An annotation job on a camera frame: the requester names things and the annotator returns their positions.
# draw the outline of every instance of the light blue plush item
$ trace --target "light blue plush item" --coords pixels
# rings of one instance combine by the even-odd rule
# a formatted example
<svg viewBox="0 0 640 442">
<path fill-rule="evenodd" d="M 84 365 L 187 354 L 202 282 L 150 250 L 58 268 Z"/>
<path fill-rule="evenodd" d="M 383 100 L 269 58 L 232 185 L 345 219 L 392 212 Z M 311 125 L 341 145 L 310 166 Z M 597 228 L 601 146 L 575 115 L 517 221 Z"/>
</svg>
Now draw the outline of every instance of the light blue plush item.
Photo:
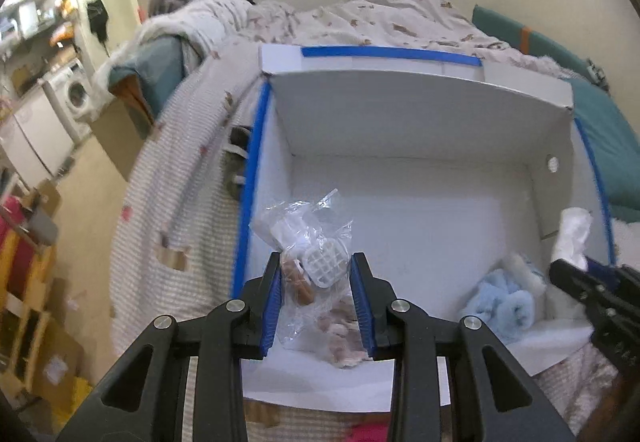
<svg viewBox="0 0 640 442">
<path fill-rule="evenodd" d="M 476 293 L 460 317 L 479 317 L 504 344 L 522 339 L 533 324 L 536 304 L 530 292 L 523 291 L 503 269 L 495 269 L 478 283 Z"/>
</svg>

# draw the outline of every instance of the metal screw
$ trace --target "metal screw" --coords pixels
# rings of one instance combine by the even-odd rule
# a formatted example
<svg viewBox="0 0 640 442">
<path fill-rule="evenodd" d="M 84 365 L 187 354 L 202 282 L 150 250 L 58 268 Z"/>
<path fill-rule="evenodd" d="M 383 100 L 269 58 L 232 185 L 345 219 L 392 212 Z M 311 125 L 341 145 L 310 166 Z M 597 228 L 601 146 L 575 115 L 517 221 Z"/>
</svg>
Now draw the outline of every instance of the metal screw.
<svg viewBox="0 0 640 442">
<path fill-rule="evenodd" d="M 465 327 L 471 330 L 478 330 L 482 326 L 482 320 L 476 316 L 467 316 L 463 321 Z"/>
<path fill-rule="evenodd" d="M 396 312 L 406 312 L 409 310 L 409 307 L 411 307 L 411 305 L 409 305 L 409 302 L 404 299 L 396 299 L 391 302 L 391 308 Z"/>
<path fill-rule="evenodd" d="M 154 327 L 164 330 L 171 326 L 171 316 L 158 316 L 154 319 Z"/>
<path fill-rule="evenodd" d="M 232 299 L 231 301 L 226 302 L 226 309 L 229 312 L 239 312 L 244 310 L 244 301 L 241 299 Z"/>
</svg>

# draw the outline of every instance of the brown object in plastic bag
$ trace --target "brown object in plastic bag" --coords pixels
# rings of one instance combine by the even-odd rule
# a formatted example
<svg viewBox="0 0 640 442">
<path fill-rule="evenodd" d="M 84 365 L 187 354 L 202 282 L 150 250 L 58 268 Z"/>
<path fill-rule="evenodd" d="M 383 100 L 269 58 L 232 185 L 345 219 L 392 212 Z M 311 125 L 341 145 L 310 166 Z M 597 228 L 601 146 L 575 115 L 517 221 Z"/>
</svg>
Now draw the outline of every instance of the brown object in plastic bag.
<svg viewBox="0 0 640 442">
<path fill-rule="evenodd" d="M 316 298 L 316 293 L 311 288 L 311 284 L 300 273 L 298 269 L 298 263 L 300 262 L 296 263 L 297 261 L 287 260 L 282 262 L 282 274 L 287 282 L 291 284 L 296 296 L 296 303 L 298 305 L 311 305 Z"/>
</svg>

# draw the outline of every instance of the blue gripper pad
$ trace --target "blue gripper pad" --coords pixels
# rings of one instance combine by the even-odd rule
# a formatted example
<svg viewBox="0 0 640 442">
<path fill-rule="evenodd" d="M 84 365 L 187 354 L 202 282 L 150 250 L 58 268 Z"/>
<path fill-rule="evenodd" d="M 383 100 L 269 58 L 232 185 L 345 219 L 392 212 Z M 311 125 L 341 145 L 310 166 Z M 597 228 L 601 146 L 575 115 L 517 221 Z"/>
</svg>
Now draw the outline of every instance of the blue gripper pad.
<svg viewBox="0 0 640 442">
<path fill-rule="evenodd" d="M 358 325 L 360 326 L 362 346 L 365 347 L 369 357 L 373 357 L 377 348 L 376 338 L 374 336 L 373 314 L 371 313 L 369 298 L 367 298 L 362 276 L 360 275 L 360 269 L 358 268 L 358 262 L 355 257 L 351 257 L 350 265 L 351 294 L 353 294 L 353 304 L 355 305 Z"/>
<path fill-rule="evenodd" d="M 276 326 L 278 325 L 278 316 L 280 307 L 282 306 L 282 270 L 278 264 L 276 273 L 271 280 L 271 288 L 269 289 L 269 297 L 264 305 L 262 312 L 262 337 L 260 339 L 260 351 L 265 357 L 269 348 L 273 346 L 273 339 L 276 335 Z"/>
</svg>

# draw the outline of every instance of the orange stripe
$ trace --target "orange stripe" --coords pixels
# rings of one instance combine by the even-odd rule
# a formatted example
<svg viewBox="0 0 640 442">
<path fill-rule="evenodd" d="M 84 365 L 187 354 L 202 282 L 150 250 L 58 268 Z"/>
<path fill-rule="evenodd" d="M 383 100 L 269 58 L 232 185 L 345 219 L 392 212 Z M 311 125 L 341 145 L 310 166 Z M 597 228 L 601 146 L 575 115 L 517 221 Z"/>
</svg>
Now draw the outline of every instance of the orange stripe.
<svg viewBox="0 0 640 442">
<path fill-rule="evenodd" d="M 520 29 L 520 52 L 523 54 L 529 53 L 529 35 L 532 29 L 524 26 Z"/>
</svg>

